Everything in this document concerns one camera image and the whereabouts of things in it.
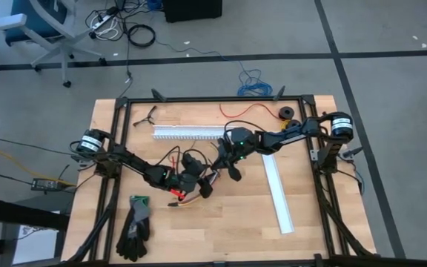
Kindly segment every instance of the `chair wheel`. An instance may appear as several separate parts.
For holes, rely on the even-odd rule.
[[[105,58],[100,58],[98,62],[100,62],[101,66],[108,66],[107,60]]]

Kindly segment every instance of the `wooden tabletop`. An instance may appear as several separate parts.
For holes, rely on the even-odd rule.
[[[336,110],[332,96],[315,96],[315,98],[318,113]],[[227,115],[238,114],[253,103],[256,102],[226,102],[222,103],[222,109]],[[300,121],[296,102],[263,102],[263,104],[274,113],[283,106],[290,106],[296,111],[294,118]],[[97,100],[90,127],[109,132],[113,105],[113,99]],[[157,125],[224,125],[232,120],[220,113],[218,102],[162,103],[156,106],[153,118]],[[176,145],[183,151],[193,145],[212,161],[216,159],[216,150],[209,141],[196,141],[194,144],[193,140],[153,139],[151,136],[153,127],[149,123],[133,127],[133,122],[145,118],[152,107],[153,104],[133,105],[127,140],[129,151],[154,164]],[[280,131],[281,122],[261,106],[252,107],[238,119],[256,123],[267,131]],[[121,133],[122,120],[123,115],[119,120],[118,133]],[[220,180],[213,185],[211,197],[181,208],[167,207],[169,202],[175,200],[172,194],[150,187],[137,173],[124,168],[110,262],[130,263],[129,260],[124,260],[116,254],[114,247],[129,210],[131,195],[150,197],[151,237],[146,242],[148,254],[138,260],[138,263],[304,260],[311,259],[315,253],[327,257],[305,141],[283,147],[274,154],[274,157],[288,201],[294,233],[280,234],[265,169],[259,154],[251,154],[237,164],[243,176],[241,181],[233,181],[226,170],[222,171]],[[163,164],[171,165],[167,159]],[[354,175],[353,168],[345,162],[339,162],[338,168]],[[92,173],[93,169],[80,173],[79,183],[85,181]],[[334,174],[333,178],[344,223],[365,248],[374,251],[357,182],[340,173]],[[101,178],[94,177],[75,195],[62,254],[63,260],[76,252],[93,227],[100,184]],[[99,258],[102,257],[105,232],[106,227],[100,234]],[[335,235],[334,242],[337,244],[336,249],[339,248]]]

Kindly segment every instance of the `white metal bar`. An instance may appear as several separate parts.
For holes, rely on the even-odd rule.
[[[154,125],[153,138],[215,140],[223,137],[223,132],[224,127],[216,125]]]
[[[262,155],[265,164],[266,176],[270,185],[271,196],[273,197],[274,208],[278,218],[281,234],[294,232],[293,221],[289,214],[288,202],[285,192],[282,189],[281,178],[279,177],[278,167],[273,155]]]

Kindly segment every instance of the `power strip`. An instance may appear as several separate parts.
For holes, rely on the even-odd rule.
[[[223,126],[216,125],[154,125],[153,138],[216,140],[223,137],[224,130]]]
[[[107,21],[112,19],[114,16],[115,16],[114,14],[113,15],[105,15],[100,22],[97,22],[94,26],[92,26],[92,30],[97,30],[98,28],[103,26],[103,24],[105,24]]]

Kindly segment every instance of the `black strip on floor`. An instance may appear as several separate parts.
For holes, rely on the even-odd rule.
[[[251,60],[272,60],[272,59],[332,59],[330,53],[281,53],[281,54],[254,54],[225,56],[229,62],[251,61]],[[163,65],[163,64],[183,64],[183,63],[206,63],[225,62],[221,56],[197,56],[165,59],[130,59],[128,65]],[[108,66],[125,66],[126,60],[107,61]],[[43,63],[38,65],[41,69],[60,68],[60,63]],[[104,67],[98,61],[93,62],[70,62],[68,67]],[[30,64],[0,65],[0,70],[31,70]]]
[[[282,59],[373,59],[387,57],[407,57],[407,56],[427,56],[427,50],[418,51],[386,51],[386,52],[353,52],[353,53],[279,53],[279,54],[254,54],[226,56],[228,61],[252,61],[252,60],[282,60]],[[183,63],[206,63],[225,62],[221,56],[197,56],[190,58],[164,58],[164,59],[130,59],[128,65],[163,65],[163,64],[183,64]],[[125,66],[126,60],[107,61],[108,66]],[[60,68],[60,63],[42,63],[41,69]],[[104,67],[98,61],[91,62],[70,62],[68,67]],[[2,70],[32,70],[30,64],[0,65]]]
[[[363,124],[362,117],[360,116],[350,83],[347,79],[347,74],[345,73],[345,68],[342,64],[339,51],[334,41],[331,26],[328,23],[322,2],[320,0],[314,0],[314,2],[316,4],[317,12],[319,13],[320,21],[324,29],[325,38],[327,39],[327,43],[329,44],[329,48],[331,49],[331,53],[334,58],[334,64],[339,75],[340,83],[342,84],[342,88],[344,90],[345,98],[347,99],[348,106],[350,107],[351,115],[354,118],[357,134],[363,146],[363,153],[365,154],[365,159],[368,164],[368,171],[370,171],[371,182],[374,185],[375,193],[377,194],[378,205],[382,211],[382,216],[385,222],[386,231],[388,232],[388,238],[390,239],[391,248],[393,249],[395,257],[405,258],[405,250],[403,249],[403,244],[401,243],[400,235],[398,234],[397,226],[394,222],[393,214],[391,213],[390,204],[388,203],[388,198],[386,197],[385,189],[380,178],[377,162],[375,161],[375,156],[371,149],[370,142],[368,141],[368,136],[365,132],[365,126]]]
[[[406,56],[427,56],[427,50],[339,53],[341,59],[373,59]]]

